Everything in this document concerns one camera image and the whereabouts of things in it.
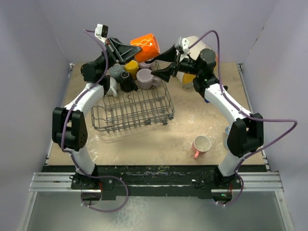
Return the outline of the yellow mug black handle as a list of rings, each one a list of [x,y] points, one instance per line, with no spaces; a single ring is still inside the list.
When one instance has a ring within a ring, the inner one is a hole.
[[[136,74],[139,71],[139,63],[136,60],[132,60],[125,64],[124,68],[132,75],[133,79],[136,79]]]

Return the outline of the orange mug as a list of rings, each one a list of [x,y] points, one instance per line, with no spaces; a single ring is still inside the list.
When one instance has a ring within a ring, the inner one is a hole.
[[[130,44],[141,48],[141,51],[135,55],[138,63],[151,60],[160,54],[159,44],[152,33],[135,38],[130,41]]]

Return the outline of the purple mug black handle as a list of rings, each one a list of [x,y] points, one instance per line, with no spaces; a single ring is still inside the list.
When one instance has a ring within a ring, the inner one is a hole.
[[[147,60],[145,62],[139,63],[140,69],[152,69],[154,66],[154,60]]]

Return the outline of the lavender mug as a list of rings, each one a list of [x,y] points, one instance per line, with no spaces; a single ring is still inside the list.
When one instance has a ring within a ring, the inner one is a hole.
[[[149,90],[152,87],[157,87],[161,83],[161,79],[151,74],[150,69],[141,69],[137,72],[137,82],[142,90]]]

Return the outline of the white mug black handle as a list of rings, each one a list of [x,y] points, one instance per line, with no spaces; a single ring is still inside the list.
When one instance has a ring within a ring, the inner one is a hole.
[[[135,83],[135,80],[132,78],[132,75],[127,71],[121,72],[119,84],[123,92],[131,92],[138,90],[138,86]]]

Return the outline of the pink mug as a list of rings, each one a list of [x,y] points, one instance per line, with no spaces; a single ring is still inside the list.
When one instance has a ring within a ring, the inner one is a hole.
[[[205,154],[211,148],[211,141],[207,136],[199,135],[192,142],[193,158]]]

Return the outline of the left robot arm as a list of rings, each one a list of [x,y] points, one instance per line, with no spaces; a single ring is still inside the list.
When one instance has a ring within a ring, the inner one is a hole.
[[[107,38],[99,45],[101,55],[82,65],[80,71],[86,82],[81,93],[65,107],[56,107],[52,112],[52,141],[72,159],[76,173],[72,179],[89,189],[99,184],[98,169],[86,148],[88,139],[85,116],[94,103],[105,96],[111,88],[107,70],[115,64],[127,64],[142,48],[126,45],[116,38]]]

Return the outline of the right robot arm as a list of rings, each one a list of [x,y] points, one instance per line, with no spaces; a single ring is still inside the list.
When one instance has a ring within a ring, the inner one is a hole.
[[[155,57],[155,60],[169,62],[169,66],[152,71],[152,75],[169,82],[177,72],[193,74],[193,87],[205,100],[212,103],[225,119],[231,129],[227,137],[228,152],[223,161],[214,170],[214,183],[219,188],[226,188],[235,177],[235,173],[244,158],[255,152],[264,144],[264,126],[262,115],[252,114],[241,107],[235,99],[221,86],[214,74],[216,54],[209,48],[202,49],[197,58],[175,47]]]

